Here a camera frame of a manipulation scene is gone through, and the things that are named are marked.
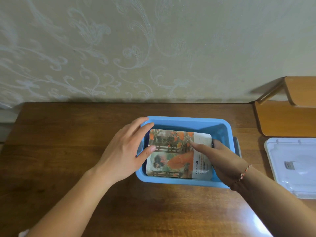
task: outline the wall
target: wall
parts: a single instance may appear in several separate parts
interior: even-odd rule
[[[0,0],[0,104],[249,102],[316,75],[315,19],[316,0]]]

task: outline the blue bin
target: blue bin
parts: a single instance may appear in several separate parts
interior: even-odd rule
[[[148,116],[149,120],[142,124],[145,125],[154,122],[154,129],[172,130],[172,131],[191,131],[210,134],[213,139],[220,140],[231,151],[235,153],[233,133],[230,124],[223,119],[211,118],[189,118],[189,117],[168,117],[168,116]],[[148,146],[144,143],[144,138],[140,143],[137,155]],[[228,188],[217,177],[213,169],[213,177],[211,180],[202,179],[182,179],[148,176],[146,174],[146,161],[142,167],[136,171],[137,177],[144,182],[163,183],[163,184],[188,184],[208,187]]]

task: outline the white plastic lid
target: white plastic lid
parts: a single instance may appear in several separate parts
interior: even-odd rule
[[[301,199],[316,199],[316,138],[270,138],[264,148],[274,180]]]

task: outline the orange dress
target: orange dress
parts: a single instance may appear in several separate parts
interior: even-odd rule
[[[176,155],[168,161],[167,165],[172,169],[180,169],[184,167],[186,163],[189,163],[189,170],[193,170],[193,151],[186,152],[181,155]]]

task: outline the orange flower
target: orange flower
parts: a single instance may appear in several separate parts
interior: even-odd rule
[[[180,140],[184,140],[184,133],[183,133],[183,131],[179,132],[179,138],[180,138]]]

